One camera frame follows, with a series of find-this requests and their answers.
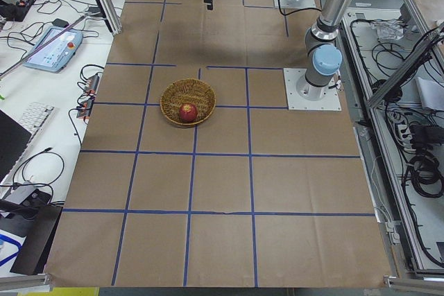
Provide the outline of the wicker basket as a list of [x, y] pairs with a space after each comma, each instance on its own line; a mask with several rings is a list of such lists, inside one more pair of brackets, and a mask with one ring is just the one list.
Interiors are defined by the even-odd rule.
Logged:
[[[198, 117], [193, 123], [183, 123], [179, 118], [179, 108], [183, 103], [197, 107]], [[171, 123], [189, 127], [206, 121], [216, 107], [216, 94], [213, 88], [196, 78], [185, 78], [171, 83], [160, 97], [162, 114]]]

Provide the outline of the dark red basket apple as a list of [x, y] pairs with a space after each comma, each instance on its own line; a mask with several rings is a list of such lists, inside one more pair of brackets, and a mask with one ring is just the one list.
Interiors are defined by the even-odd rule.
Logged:
[[197, 107], [192, 103], [183, 103], [179, 108], [179, 118], [183, 123], [193, 123], [198, 117]]

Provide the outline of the teach pendant blue grey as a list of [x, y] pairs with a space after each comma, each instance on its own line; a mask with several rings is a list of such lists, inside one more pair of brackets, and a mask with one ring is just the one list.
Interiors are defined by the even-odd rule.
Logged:
[[31, 49], [31, 52], [39, 51], [27, 59], [24, 66], [52, 73], [65, 68], [82, 44], [83, 33], [75, 29], [62, 31], [61, 27], [50, 26]]

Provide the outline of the metal rod green tip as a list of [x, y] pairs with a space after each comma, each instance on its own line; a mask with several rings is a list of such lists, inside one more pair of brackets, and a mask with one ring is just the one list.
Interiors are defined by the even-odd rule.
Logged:
[[7, 42], [15, 39], [32, 45], [31, 49], [24, 51], [20, 60], [1, 72], [1, 79], [3, 80], [20, 67], [51, 73], [59, 72], [66, 67], [70, 59], [76, 54], [85, 38], [83, 29], [77, 29], [77, 25], [84, 21], [103, 20], [104, 18], [99, 18], [98, 11], [84, 12], [75, 22], [65, 27], [51, 24], [39, 35], [39, 39], [35, 42], [14, 35], [1, 36], [1, 39]]

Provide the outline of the white keyboard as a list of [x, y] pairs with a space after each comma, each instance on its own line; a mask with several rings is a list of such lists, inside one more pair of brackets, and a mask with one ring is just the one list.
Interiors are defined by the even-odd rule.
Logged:
[[54, 110], [52, 105], [33, 102], [25, 109], [18, 124], [30, 132], [32, 140], [44, 127]]

